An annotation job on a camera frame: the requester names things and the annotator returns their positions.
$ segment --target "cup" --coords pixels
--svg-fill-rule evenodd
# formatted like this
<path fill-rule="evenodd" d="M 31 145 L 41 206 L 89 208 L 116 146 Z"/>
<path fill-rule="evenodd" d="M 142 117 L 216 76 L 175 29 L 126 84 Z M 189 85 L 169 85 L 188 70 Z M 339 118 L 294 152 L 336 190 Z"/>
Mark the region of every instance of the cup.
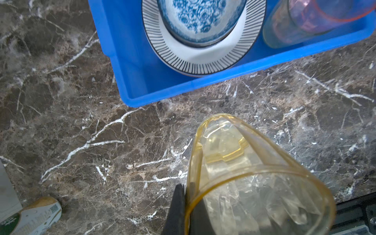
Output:
<path fill-rule="evenodd" d="M 207 47 L 223 40 L 245 5 L 246 0 L 158 0 L 167 30 L 190 47 Z"/>
<path fill-rule="evenodd" d="M 255 128 L 229 114 L 211 116 L 198 128 L 187 178 L 186 235 L 189 229 L 323 235 L 334 215 L 329 189 Z"/>
<path fill-rule="evenodd" d="M 358 20 L 376 0 L 280 0 L 265 22 L 263 36 L 272 48 L 286 47 Z"/>

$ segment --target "screw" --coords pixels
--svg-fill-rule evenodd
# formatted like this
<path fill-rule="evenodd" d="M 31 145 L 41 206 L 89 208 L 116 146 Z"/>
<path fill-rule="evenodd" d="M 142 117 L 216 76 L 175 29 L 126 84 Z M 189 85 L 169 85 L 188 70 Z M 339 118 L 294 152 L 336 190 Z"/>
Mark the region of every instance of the screw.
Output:
<path fill-rule="evenodd" d="M 370 223 L 373 224 L 373 225 L 376 225 L 376 217 L 372 217 L 370 219 Z"/>

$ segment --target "dish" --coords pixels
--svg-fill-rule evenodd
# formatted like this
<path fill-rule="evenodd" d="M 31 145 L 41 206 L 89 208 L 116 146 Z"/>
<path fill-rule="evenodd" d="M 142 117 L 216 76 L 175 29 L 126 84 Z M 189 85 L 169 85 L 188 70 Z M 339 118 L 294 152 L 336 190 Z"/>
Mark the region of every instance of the dish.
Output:
<path fill-rule="evenodd" d="M 235 27 L 246 0 L 157 0 L 168 31 L 181 43 L 206 47 Z"/>
<path fill-rule="evenodd" d="M 145 32 L 155 53 L 170 68 L 188 75 L 204 76 L 237 63 L 256 41 L 266 11 L 266 0 L 247 0 L 232 32 L 219 43 L 205 48 L 188 47 L 165 27 L 157 0 L 142 1 Z"/>

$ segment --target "floral pattern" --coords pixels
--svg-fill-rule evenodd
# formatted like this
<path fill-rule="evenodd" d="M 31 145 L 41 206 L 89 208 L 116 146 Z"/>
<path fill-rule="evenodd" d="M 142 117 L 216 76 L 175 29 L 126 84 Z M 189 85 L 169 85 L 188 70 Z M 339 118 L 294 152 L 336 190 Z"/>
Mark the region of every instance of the floral pattern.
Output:
<path fill-rule="evenodd" d="M 226 0 L 173 0 L 179 20 L 191 31 L 207 33 L 218 25 Z"/>

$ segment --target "green label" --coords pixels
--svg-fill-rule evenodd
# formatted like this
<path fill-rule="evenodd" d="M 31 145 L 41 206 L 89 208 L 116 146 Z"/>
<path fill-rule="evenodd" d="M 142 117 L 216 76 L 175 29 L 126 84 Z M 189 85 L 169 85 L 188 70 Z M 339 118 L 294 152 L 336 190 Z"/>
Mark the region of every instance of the green label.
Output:
<path fill-rule="evenodd" d="M 16 228 L 20 214 L 16 213 L 0 223 L 0 235 L 9 235 Z"/>

